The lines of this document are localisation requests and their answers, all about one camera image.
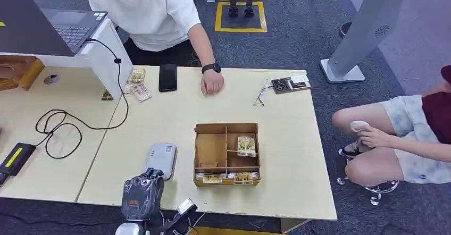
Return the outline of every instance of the white t-shirt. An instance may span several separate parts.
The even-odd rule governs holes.
[[[107,11],[145,51],[159,52],[185,41],[189,29],[201,22],[193,0],[89,0],[89,4],[93,11]]]

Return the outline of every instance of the yellow tape square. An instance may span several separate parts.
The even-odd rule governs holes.
[[[221,18],[222,18],[222,7],[225,5],[230,5],[230,2],[218,2],[218,9],[216,10],[216,22],[214,25],[214,31],[216,32],[262,32],[266,33],[268,31],[266,27],[265,13],[263,10],[263,2],[255,1],[252,5],[258,7],[258,14],[260,16],[260,26],[261,28],[221,28]],[[237,2],[237,5],[246,5],[245,2]]]

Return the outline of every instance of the desk hole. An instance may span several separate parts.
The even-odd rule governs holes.
[[[54,83],[57,83],[60,80],[60,75],[59,74],[51,74],[49,76],[47,76],[44,79],[44,84],[45,85],[52,85]]]

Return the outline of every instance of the floor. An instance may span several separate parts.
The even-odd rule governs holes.
[[[89,9],[87,0],[35,1],[41,7]],[[375,49],[360,64],[367,76],[364,82],[343,85],[327,83],[319,67],[319,60],[329,57],[340,43],[338,26],[351,20],[356,11],[351,0],[264,0],[268,33],[215,33],[215,4],[205,0],[195,1],[202,23],[210,35],[216,58],[224,67],[307,70],[313,85],[313,102],[338,221],[312,221],[293,231],[292,235],[449,233],[449,185],[402,183],[396,191],[383,197],[379,207],[374,207],[369,203],[368,194],[363,188],[353,184],[342,187],[336,183],[337,177],[343,175],[345,166],[345,160],[336,151],[351,139],[331,127],[332,113],[340,108],[386,100],[412,90],[406,87],[408,84],[403,83],[407,78],[403,81],[397,72],[394,73],[393,67],[390,67],[392,64],[387,63],[379,49]],[[437,63],[443,62],[441,59],[439,57]],[[408,69],[415,68],[404,66],[404,74]],[[121,217],[119,209],[115,207],[14,199],[0,199],[0,213],[20,216],[26,222],[53,222],[27,224],[24,220],[0,214],[2,234],[114,234]],[[273,220],[263,223],[258,217],[243,217],[240,220],[240,223],[234,225],[240,224],[247,229],[251,224],[262,222],[257,225],[262,230],[274,229],[271,225],[276,222]],[[74,226],[77,223],[102,222],[112,223]],[[224,216],[208,217],[200,225],[215,226],[218,223],[227,225],[230,220]]]

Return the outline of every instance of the wooden table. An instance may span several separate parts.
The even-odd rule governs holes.
[[[310,219],[337,219],[310,91],[276,95],[268,90],[265,106],[253,106],[265,79],[305,71],[223,69],[224,90],[203,96],[199,68],[178,68],[178,90],[169,93],[158,92],[158,67],[140,68],[146,69],[153,97],[139,103],[127,95],[127,122],[106,133],[77,202],[120,206],[124,180],[141,174],[150,145],[173,142],[178,155],[174,176],[164,185],[164,209],[190,197],[201,212],[279,217],[282,232]],[[121,100],[118,110],[124,108]],[[112,123],[122,118],[116,112]],[[195,125],[234,122],[258,123],[260,184],[197,188]]]
[[[44,78],[59,74],[54,85],[44,85]],[[91,126],[105,127],[118,101],[101,101],[105,87],[88,68],[44,68],[29,91],[21,88],[0,91],[0,160],[4,160],[16,143],[39,143],[45,135],[35,131],[38,119],[51,109],[63,109]],[[52,128],[62,116],[49,124]],[[54,160],[40,145],[16,177],[10,177],[0,189],[0,197],[74,202],[94,160],[105,131],[86,128],[74,119],[83,135],[80,147],[69,157]],[[75,128],[61,127],[49,143],[49,152],[62,156],[77,144]]]

